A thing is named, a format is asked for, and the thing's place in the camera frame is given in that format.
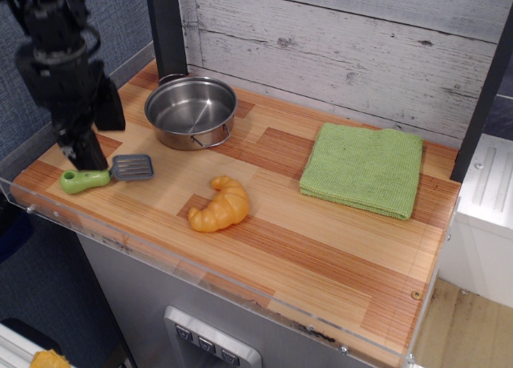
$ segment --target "screw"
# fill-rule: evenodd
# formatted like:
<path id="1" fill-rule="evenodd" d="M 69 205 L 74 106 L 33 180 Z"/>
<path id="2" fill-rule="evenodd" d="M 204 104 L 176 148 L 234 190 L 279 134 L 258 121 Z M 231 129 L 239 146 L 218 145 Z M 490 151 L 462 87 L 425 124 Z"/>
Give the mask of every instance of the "screw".
<path id="1" fill-rule="evenodd" d="M 415 364 L 415 356 L 413 354 L 409 354 L 407 357 L 406 357 L 406 362 L 410 365 L 414 365 Z"/>
<path id="2" fill-rule="evenodd" d="M 411 293 L 411 297 L 414 299 L 414 300 L 420 300 L 422 298 L 422 293 L 418 292 L 417 290 L 414 290 L 412 293 Z"/>

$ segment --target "folded towel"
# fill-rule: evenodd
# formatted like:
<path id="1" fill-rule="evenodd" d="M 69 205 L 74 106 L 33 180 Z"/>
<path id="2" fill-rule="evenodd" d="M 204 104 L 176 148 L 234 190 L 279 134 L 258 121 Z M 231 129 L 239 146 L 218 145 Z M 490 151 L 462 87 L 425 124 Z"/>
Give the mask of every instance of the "folded towel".
<path id="1" fill-rule="evenodd" d="M 407 220 L 417 195 L 422 138 L 326 123 L 301 177 L 301 193 Z"/>

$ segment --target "whitewashed wood wall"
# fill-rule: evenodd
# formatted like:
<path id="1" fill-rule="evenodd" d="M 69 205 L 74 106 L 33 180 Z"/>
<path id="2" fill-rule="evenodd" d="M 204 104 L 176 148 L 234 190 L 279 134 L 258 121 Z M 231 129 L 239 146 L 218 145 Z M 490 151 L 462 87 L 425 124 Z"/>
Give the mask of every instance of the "whitewashed wood wall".
<path id="1" fill-rule="evenodd" d="M 458 148 L 513 0 L 180 0 L 189 71 Z"/>

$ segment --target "croissant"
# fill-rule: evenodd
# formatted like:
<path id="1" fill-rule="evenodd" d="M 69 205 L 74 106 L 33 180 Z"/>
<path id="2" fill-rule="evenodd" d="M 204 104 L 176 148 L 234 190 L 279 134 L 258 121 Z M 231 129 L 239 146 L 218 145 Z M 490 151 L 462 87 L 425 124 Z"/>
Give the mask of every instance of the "croissant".
<path id="1" fill-rule="evenodd" d="M 70 368 L 70 363 L 54 350 L 41 350 L 34 354 L 30 368 Z"/>
<path id="2" fill-rule="evenodd" d="M 189 210 L 191 227 L 198 232 L 212 233 L 239 224 L 249 213 L 248 193 L 242 184 L 228 176 L 219 176 L 210 185 L 219 193 L 207 208 Z"/>

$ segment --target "toy spatula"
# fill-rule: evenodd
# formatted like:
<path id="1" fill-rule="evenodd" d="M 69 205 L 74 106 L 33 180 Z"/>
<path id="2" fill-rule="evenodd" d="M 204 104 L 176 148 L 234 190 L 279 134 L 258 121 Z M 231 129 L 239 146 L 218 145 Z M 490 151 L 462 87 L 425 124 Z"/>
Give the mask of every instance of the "toy spatula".
<path id="1" fill-rule="evenodd" d="M 60 177 L 68 194 L 107 185 L 111 178 L 119 181 L 148 180 L 153 177 L 151 158 L 145 154 L 125 154 L 112 158 L 111 170 L 66 170 Z"/>

